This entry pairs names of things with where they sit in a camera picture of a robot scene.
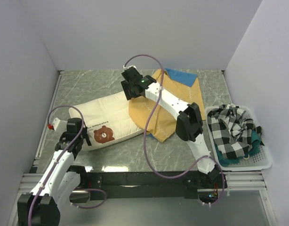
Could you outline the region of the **cream pillow with bear print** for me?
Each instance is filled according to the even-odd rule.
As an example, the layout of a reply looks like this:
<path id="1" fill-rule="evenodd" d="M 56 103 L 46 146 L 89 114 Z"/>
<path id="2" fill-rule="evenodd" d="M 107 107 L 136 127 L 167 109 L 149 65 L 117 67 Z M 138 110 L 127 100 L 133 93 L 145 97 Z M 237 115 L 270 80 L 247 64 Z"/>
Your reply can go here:
<path id="1" fill-rule="evenodd" d="M 122 91 L 76 105 L 77 110 L 70 108 L 70 117 L 82 115 L 88 128 L 91 145 L 84 143 L 82 151 L 104 148 L 142 134 L 143 130 L 130 118 L 128 106 L 129 101 Z"/>

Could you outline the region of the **yellow and blue pillowcase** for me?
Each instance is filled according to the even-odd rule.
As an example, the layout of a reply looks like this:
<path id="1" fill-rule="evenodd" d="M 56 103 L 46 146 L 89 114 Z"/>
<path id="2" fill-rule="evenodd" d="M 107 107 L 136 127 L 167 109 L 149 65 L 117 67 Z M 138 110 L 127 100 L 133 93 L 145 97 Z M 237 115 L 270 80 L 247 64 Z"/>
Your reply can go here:
<path id="1" fill-rule="evenodd" d="M 180 82 L 172 80 L 169 75 L 169 69 L 164 74 L 163 87 L 183 101 L 188 103 L 195 102 L 201 112 L 201 117 L 205 120 L 204 104 L 201 95 L 199 79 L 196 78 L 191 87 Z M 129 100 L 128 113 L 132 121 L 141 129 L 145 128 L 147 119 L 155 106 L 155 102 L 137 97 Z M 147 132 L 151 133 L 157 140 L 164 142 L 176 130 L 176 120 L 161 106 L 158 106 L 150 119 Z"/>

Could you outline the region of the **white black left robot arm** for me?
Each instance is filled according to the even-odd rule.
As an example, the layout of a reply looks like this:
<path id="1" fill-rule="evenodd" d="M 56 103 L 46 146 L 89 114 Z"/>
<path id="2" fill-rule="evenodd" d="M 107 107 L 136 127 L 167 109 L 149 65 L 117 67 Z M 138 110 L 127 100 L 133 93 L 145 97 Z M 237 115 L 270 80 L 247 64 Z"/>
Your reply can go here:
<path id="1" fill-rule="evenodd" d="M 73 164 L 81 151 L 86 131 L 81 118 L 67 121 L 47 170 L 37 185 L 17 201 L 20 226 L 57 226 L 61 208 L 69 202 L 71 193 L 89 187 L 85 167 Z"/>

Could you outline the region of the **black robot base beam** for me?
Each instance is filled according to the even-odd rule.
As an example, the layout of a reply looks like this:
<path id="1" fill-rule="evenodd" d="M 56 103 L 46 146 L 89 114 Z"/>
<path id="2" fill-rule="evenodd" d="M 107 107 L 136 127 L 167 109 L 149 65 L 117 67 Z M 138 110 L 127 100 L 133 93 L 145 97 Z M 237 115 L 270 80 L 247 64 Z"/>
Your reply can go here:
<path id="1" fill-rule="evenodd" d="M 219 172 L 206 175 L 190 171 L 180 178 L 166 172 L 168 179 L 153 172 L 88 172 L 78 189 L 71 194 L 74 204 L 102 201 L 104 198 L 168 198 L 197 199 L 199 191 L 219 193 L 227 188 L 225 176 Z"/>

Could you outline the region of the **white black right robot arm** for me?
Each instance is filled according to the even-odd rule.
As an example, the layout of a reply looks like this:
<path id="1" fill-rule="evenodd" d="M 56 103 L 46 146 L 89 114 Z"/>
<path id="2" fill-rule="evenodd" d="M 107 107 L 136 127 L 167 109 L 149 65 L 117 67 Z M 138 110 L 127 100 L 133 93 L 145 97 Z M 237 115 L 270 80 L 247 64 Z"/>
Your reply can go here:
<path id="1" fill-rule="evenodd" d="M 201 175 L 201 184 L 206 188 L 211 188 L 216 182 L 219 175 L 223 175 L 223 171 L 217 161 L 210 156 L 203 135 L 203 122 L 200 108 L 196 103 L 188 103 L 171 94 L 163 87 L 165 71 L 161 71 L 161 81 L 157 82 L 152 76 L 143 76 L 139 73 L 135 66 L 124 67 L 122 76 L 124 80 L 121 82 L 127 100 L 137 97 L 144 97 L 155 102 L 147 122 L 145 130 L 148 129 L 150 119 L 153 116 L 157 106 L 161 106 L 169 112 L 176 120 L 176 134 L 185 141 L 190 147 L 196 161 L 185 172 L 176 176 L 165 176 L 157 172 L 151 165 L 147 156 L 146 138 L 143 140 L 144 156 L 151 170 L 159 177 L 165 179 L 176 179 L 186 175 L 194 166 Z"/>

